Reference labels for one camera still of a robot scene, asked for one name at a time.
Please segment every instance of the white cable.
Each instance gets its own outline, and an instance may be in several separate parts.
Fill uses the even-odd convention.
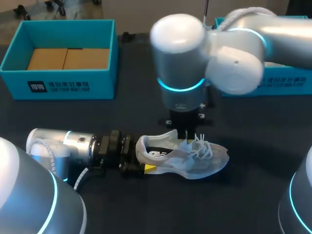
[[[36,139],[33,139],[29,145],[28,145],[28,151],[26,152],[29,156],[31,156],[31,148],[33,147],[34,144],[41,144],[45,147],[45,149],[47,150],[49,156],[50,156],[50,161],[51,161],[51,171],[53,174],[57,174],[56,172],[56,169],[55,169],[55,157],[54,157],[54,154],[50,148],[50,146],[47,144],[47,142],[43,139],[40,139],[40,138],[36,138]]]
[[[251,14],[251,13],[261,13],[261,14],[266,14],[270,16],[276,16],[276,14],[274,14],[272,11],[263,7],[249,7],[249,8],[237,9],[237,10],[230,12],[216,30],[225,31],[231,24],[233,24],[239,18],[247,14]]]
[[[78,187],[78,185],[79,185],[81,179],[82,179],[83,176],[88,172],[88,170],[89,170],[88,168],[85,168],[85,169],[80,173],[80,175],[79,175],[79,177],[78,177],[78,179],[76,180],[76,183],[75,183],[75,185],[74,185],[74,189],[75,189],[75,190],[77,190],[77,187]]]

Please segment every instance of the open box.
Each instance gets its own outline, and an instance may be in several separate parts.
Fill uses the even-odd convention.
[[[307,16],[280,16],[307,19]],[[224,18],[215,18],[214,28],[218,28]],[[226,97],[269,96],[269,95],[311,95],[312,70],[300,69],[280,64],[265,63],[261,84],[257,89],[245,95],[230,95]]]
[[[47,70],[30,68],[36,49]],[[14,99],[112,99],[117,58],[114,20],[22,21],[0,74]]]

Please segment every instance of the brown cardboard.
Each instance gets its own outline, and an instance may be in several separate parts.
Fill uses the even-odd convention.
[[[109,49],[68,49],[64,70],[107,69]]]
[[[62,70],[67,49],[35,49],[28,70]]]

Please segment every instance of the table surface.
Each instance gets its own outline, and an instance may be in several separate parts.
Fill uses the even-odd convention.
[[[311,101],[214,93],[216,107],[207,110],[214,125],[197,132],[229,149],[230,170],[202,180],[124,179],[117,170],[91,178],[80,190],[86,233],[278,233],[279,200],[312,146]],[[120,48],[114,100],[13,101],[0,79],[0,137],[22,149],[34,128],[159,135],[167,129],[157,122],[167,114],[146,38]]]

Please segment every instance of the white sneaker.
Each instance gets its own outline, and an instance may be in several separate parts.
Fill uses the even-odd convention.
[[[141,136],[136,143],[140,163],[157,166],[149,174],[177,173],[200,179],[220,171],[229,161],[227,149],[195,135],[191,143],[177,138],[177,130],[159,136]]]

